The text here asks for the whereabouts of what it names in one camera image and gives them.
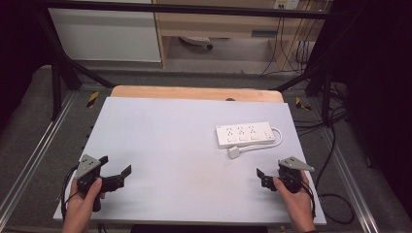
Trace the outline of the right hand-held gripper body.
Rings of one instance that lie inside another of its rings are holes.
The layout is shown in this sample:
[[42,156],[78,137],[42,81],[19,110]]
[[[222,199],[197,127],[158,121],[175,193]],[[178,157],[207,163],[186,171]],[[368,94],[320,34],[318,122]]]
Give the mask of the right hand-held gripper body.
[[278,179],[291,193],[297,193],[301,188],[312,193],[309,185],[302,179],[301,171],[314,172],[315,169],[296,157],[288,157],[278,161]]

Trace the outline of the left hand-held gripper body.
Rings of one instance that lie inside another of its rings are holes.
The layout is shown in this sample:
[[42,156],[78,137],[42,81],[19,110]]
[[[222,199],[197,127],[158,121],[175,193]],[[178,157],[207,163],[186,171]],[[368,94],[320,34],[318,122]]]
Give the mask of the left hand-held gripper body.
[[100,178],[102,184],[100,187],[101,193],[113,192],[119,188],[124,187],[124,180],[120,174],[113,175],[110,177],[101,177],[101,168],[104,166],[100,165],[99,159],[93,158],[87,154],[83,155],[75,179],[77,180],[78,190],[82,194],[88,194],[91,186],[96,179]]

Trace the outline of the person's right hand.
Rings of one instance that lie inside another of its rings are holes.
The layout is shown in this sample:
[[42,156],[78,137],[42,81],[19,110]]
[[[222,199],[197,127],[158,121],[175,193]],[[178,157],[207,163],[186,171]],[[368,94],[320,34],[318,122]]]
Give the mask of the person's right hand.
[[297,193],[290,193],[284,184],[276,177],[273,182],[281,194],[295,233],[314,233],[317,231],[314,224],[310,195],[301,189]]

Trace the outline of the person's left hand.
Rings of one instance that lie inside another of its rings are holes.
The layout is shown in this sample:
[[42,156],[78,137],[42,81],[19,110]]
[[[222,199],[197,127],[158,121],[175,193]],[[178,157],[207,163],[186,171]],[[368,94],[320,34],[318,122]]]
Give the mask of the person's left hand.
[[91,185],[88,193],[82,195],[78,193],[77,180],[71,183],[70,195],[72,198],[68,201],[66,218],[62,226],[62,233],[87,233],[92,214],[93,203],[96,197],[105,198],[105,194],[100,191],[102,179],[98,178]]

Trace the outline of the white power strip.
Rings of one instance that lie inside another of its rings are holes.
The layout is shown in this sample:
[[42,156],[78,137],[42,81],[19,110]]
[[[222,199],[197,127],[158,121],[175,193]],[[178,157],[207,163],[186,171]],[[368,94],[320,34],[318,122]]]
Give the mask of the white power strip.
[[276,145],[282,135],[268,122],[254,122],[216,127],[218,145],[222,149],[252,145]]

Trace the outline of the yellow black striped tape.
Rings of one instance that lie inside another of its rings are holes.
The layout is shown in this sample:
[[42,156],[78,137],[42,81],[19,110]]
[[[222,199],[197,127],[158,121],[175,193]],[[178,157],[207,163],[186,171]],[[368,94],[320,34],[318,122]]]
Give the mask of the yellow black striped tape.
[[298,109],[303,109],[305,111],[312,111],[312,108],[310,106],[306,106],[302,104],[301,99],[299,97],[295,97],[295,106]]
[[98,95],[99,95],[99,91],[93,91],[93,92],[91,93],[91,95],[90,95],[90,97],[89,97],[89,99],[88,99],[88,101],[87,101],[87,104],[86,104],[86,107],[87,107],[88,109],[93,107],[93,105],[94,105],[94,103],[95,103]]

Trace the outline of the wooden table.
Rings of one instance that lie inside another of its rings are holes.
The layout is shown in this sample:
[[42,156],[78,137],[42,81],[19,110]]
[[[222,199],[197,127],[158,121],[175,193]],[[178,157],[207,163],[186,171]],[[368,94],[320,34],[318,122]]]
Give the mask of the wooden table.
[[113,88],[112,97],[220,100],[233,99],[243,102],[283,103],[279,91],[248,88],[203,88],[178,86],[118,85]]

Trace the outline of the black curtain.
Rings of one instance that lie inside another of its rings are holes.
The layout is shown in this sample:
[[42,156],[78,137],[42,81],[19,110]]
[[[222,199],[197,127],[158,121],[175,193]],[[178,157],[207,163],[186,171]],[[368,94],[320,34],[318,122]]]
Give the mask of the black curtain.
[[32,81],[49,63],[45,36],[28,0],[0,0],[0,131]]
[[310,60],[334,52],[332,79],[349,89],[366,154],[412,220],[412,0],[333,0]]

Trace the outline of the white cabinet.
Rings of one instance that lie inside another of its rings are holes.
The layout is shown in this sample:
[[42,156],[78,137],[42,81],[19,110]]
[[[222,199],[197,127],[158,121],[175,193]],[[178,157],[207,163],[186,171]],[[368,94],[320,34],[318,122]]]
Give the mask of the white cabinet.
[[153,13],[49,9],[65,52],[76,60],[161,60]]

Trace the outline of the white device with black wheel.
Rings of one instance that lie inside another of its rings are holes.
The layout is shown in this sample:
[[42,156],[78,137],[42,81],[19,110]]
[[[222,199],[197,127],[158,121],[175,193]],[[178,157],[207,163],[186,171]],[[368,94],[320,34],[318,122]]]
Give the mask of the white device with black wheel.
[[181,37],[181,40],[191,45],[205,47],[207,50],[211,50],[213,48],[213,45],[208,37]]

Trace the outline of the wooden desk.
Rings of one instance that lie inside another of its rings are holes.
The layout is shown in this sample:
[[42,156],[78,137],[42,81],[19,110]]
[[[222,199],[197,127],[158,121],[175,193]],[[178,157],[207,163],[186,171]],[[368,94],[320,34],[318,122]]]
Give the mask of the wooden desk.
[[[197,5],[274,9],[275,0],[152,0],[155,4]],[[327,0],[299,0],[296,10],[326,12]],[[314,43],[324,26],[322,19],[211,16],[191,14],[154,15],[160,40],[161,59],[165,60],[172,37],[257,38],[266,39],[275,52],[277,67],[292,67],[292,52],[300,42]]]

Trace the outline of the aluminium rail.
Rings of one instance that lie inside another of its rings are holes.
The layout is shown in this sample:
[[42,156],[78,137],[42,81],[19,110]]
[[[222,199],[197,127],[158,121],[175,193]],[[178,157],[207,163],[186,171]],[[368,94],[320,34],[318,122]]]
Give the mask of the aluminium rail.
[[332,130],[327,128],[324,129],[323,132],[328,144],[331,146],[332,159],[348,193],[349,199],[358,217],[363,232],[379,233],[379,227],[375,221],[375,218],[368,208],[354,175],[352,174],[347,162],[344,160],[340,147],[338,147],[337,143],[333,142],[335,136],[333,135]]
[[0,204],[0,231],[7,224],[24,190],[30,183],[32,176],[42,161],[44,154],[47,152],[54,135],[58,131],[62,121],[65,119],[70,107],[72,106],[76,95],[77,91],[68,92],[61,105],[61,112],[57,115],[56,119],[49,123],[45,133],[42,135],[42,138],[36,148],[32,151],[11,190],[8,192],[4,201]]

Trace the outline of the black metal frame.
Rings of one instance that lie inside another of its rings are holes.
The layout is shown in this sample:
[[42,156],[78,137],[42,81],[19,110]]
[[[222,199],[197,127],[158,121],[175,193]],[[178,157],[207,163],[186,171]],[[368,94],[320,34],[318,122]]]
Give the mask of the black metal frame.
[[78,90],[82,83],[77,71],[105,87],[115,87],[114,83],[104,80],[86,67],[70,58],[60,44],[53,24],[48,23],[46,13],[48,8],[114,12],[143,12],[163,14],[195,14],[211,16],[237,16],[237,17],[282,17],[282,18],[308,18],[308,19],[334,19],[341,14],[334,12],[309,12],[298,10],[265,10],[259,8],[197,6],[197,5],[171,5],[171,4],[145,4],[122,2],[97,2],[80,0],[35,0],[31,11],[40,27],[48,38],[52,56],[52,87],[53,87],[53,118],[57,118],[61,111],[60,77],[70,89]]

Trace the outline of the white wall socket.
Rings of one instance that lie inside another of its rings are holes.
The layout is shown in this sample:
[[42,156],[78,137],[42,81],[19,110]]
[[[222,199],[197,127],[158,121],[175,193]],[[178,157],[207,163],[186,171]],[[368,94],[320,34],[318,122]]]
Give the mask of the white wall socket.
[[295,10],[298,3],[299,0],[275,0],[273,8],[279,10]]

